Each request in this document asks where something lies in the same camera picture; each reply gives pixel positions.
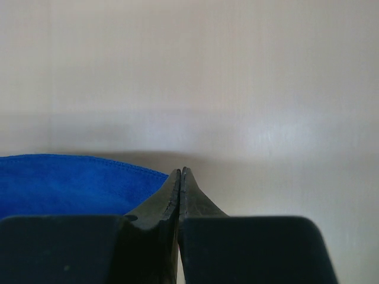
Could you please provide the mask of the blue towel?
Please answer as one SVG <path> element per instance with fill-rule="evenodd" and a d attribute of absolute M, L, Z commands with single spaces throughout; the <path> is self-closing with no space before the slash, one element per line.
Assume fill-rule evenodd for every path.
<path fill-rule="evenodd" d="M 168 175 L 93 156 L 1 157 L 1 218 L 15 215 L 124 215 Z"/>

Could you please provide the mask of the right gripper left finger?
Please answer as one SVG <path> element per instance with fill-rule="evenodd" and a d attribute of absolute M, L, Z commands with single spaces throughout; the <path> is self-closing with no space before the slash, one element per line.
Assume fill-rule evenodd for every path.
<path fill-rule="evenodd" d="M 175 283 L 180 170 L 126 215 L 1 221 L 2 283 Z"/>

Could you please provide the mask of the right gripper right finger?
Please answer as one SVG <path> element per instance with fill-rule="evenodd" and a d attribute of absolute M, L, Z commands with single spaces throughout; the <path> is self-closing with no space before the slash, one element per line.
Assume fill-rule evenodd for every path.
<path fill-rule="evenodd" d="M 336 283 L 323 236 L 299 216 L 230 217 L 181 174 L 179 249 L 187 283 Z"/>

